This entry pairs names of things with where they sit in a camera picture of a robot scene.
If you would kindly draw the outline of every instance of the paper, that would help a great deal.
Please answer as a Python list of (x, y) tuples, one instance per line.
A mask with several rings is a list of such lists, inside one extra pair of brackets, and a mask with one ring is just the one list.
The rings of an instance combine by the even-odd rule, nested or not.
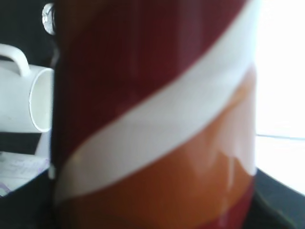
[(49, 159), (34, 155), (3, 152), (0, 157), (0, 196), (25, 185), (50, 165)]

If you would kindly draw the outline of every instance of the mug handle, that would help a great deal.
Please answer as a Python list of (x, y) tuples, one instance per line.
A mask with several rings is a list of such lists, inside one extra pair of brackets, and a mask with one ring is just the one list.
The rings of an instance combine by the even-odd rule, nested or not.
[(20, 49), (11, 45), (0, 44), (0, 56), (12, 59), (18, 65), (20, 76), (30, 74), (28, 60)]

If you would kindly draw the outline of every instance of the mug rim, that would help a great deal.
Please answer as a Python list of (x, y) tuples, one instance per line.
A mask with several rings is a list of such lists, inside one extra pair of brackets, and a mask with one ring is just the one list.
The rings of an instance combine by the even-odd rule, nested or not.
[(30, 95), (29, 95), (29, 113), (30, 113), (30, 119), (31, 119), (32, 124), (34, 125), (34, 127), (35, 127), (39, 132), (41, 132), (41, 133), (46, 133), (46, 132), (48, 132), (48, 131), (51, 130), (51, 126), (52, 126), (52, 125), (51, 125), (51, 119), (50, 119), (50, 126), (49, 126), (48, 128), (40, 128), (40, 127), (36, 124), (35, 119), (34, 119), (34, 117), (33, 117), (32, 106), (31, 106), (31, 104), (32, 104), (32, 93), (33, 93), (33, 89), (34, 89), (34, 87), (35, 87), (35, 84), (36, 84), (38, 78), (41, 77), (41, 75), (42, 75), (43, 73), (45, 73), (45, 72), (50, 72), (51, 74), (54, 74), (54, 70), (53, 70), (52, 68), (43, 68), (42, 70), (40, 70), (40, 71), (36, 74), (36, 76), (35, 76), (35, 78), (34, 78), (34, 80), (33, 80), (33, 82), (32, 82), (32, 85), (31, 85), (31, 87), (30, 87)]

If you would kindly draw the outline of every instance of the mug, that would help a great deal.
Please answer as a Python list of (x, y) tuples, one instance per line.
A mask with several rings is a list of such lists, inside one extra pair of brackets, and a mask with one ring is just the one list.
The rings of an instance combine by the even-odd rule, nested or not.
[(61, 228), (241, 229), (259, 0), (55, 4), (49, 176)]
[(53, 69), (29, 65), (24, 53), (0, 44), (0, 132), (41, 133), (51, 128)]

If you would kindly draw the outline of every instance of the red stripe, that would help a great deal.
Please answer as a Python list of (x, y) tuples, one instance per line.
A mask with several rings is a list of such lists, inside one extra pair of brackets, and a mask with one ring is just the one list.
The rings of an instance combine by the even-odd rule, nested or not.
[(254, 182), (251, 182), (234, 207), (213, 222), (197, 227), (197, 229), (241, 229), (251, 204), (253, 191)]
[(56, 167), (89, 135), (176, 79), (246, 0), (112, 0), (57, 66)]

